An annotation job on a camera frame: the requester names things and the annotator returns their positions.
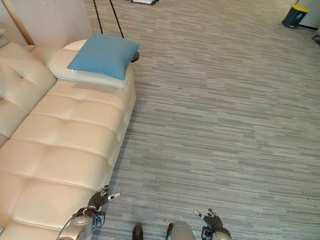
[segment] trash can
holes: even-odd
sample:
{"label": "trash can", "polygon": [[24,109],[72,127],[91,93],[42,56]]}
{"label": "trash can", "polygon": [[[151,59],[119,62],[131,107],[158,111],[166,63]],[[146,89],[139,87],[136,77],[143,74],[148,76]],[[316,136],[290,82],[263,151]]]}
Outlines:
{"label": "trash can", "polygon": [[297,4],[292,4],[290,11],[282,21],[282,24],[288,28],[295,29],[296,27],[298,27],[299,23],[308,12],[309,10],[305,7]]}

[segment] black shoe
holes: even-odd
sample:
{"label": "black shoe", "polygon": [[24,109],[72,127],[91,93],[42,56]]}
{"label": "black shoe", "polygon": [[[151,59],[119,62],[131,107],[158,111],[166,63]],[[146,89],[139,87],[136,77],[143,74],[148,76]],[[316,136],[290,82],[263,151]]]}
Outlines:
{"label": "black shoe", "polygon": [[140,226],[135,226],[132,233],[132,240],[144,240],[144,233]]}

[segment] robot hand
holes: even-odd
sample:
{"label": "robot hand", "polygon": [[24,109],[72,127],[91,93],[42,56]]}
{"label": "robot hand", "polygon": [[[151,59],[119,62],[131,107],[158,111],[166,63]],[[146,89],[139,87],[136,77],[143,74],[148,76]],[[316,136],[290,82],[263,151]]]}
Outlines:
{"label": "robot hand", "polygon": [[215,211],[208,209],[209,213],[203,215],[198,210],[193,210],[193,213],[201,217],[206,223],[206,226],[202,228],[201,239],[202,240],[231,240],[230,232],[224,228],[224,225]]}
{"label": "robot hand", "polygon": [[100,211],[101,207],[120,197],[120,193],[108,195],[108,190],[108,185],[101,187],[90,198],[87,207],[80,208],[77,213],[72,215],[56,240],[90,240],[93,230],[105,223],[105,213]]}

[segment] gray carpet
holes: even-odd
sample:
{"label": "gray carpet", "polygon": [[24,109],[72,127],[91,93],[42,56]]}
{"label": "gray carpet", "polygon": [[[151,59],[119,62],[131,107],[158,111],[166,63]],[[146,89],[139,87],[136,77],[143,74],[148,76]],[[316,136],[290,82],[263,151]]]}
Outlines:
{"label": "gray carpet", "polygon": [[[213,208],[233,239],[320,239],[320,47],[281,25],[293,0],[113,0],[139,43],[137,102],[95,240],[164,240]],[[85,0],[99,32],[91,0]],[[108,0],[103,29],[120,35]]]}

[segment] sofa cushion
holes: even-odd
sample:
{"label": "sofa cushion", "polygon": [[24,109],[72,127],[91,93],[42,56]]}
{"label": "sofa cushion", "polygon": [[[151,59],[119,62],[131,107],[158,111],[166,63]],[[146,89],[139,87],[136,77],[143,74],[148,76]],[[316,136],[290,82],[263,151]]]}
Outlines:
{"label": "sofa cushion", "polygon": [[109,183],[134,104],[133,78],[125,89],[56,82],[0,148],[1,240],[53,240]]}
{"label": "sofa cushion", "polygon": [[101,73],[124,80],[139,44],[109,34],[92,34],[67,66],[71,70]]}
{"label": "sofa cushion", "polygon": [[0,147],[55,82],[47,67],[20,45],[0,48]]}

